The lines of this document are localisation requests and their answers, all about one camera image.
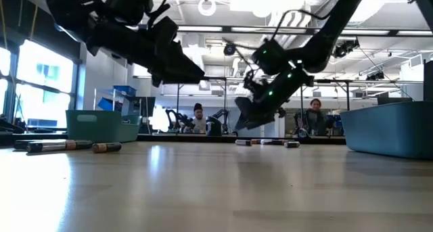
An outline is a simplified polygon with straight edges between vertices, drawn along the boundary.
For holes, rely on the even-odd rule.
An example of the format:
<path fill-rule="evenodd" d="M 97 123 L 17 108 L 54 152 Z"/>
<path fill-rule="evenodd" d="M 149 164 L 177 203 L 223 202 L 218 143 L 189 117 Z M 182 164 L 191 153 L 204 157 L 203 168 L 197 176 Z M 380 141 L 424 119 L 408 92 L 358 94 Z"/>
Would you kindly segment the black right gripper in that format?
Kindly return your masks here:
<path fill-rule="evenodd" d="M 253 98 L 237 97 L 235 104 L 240 111 L 236 129 L 255 129 L 275 121 L 277 110 L 303 86 L 312 87 L 314 76 L 308 75 L 302 68 L 284 70 L 275 79 L 261 85 Z"/>

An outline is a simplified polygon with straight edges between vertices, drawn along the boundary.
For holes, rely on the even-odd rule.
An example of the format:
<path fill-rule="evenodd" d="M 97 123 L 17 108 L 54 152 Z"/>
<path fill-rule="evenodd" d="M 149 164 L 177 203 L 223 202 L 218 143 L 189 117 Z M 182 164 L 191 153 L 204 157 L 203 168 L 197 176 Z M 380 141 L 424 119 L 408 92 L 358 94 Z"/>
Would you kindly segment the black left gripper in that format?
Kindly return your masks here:
<path fill-rule="evenodd" d="M 87 50 L 96 54 L 104 48 L 150 70 L 152 84 L 198 84 L 204 71 L 184 54 L 175 41 L 178 26 L 161 16 L 170 5 L 164 0 L 154 9 L 153 0 L 94 0 L 96 14 Z"/>

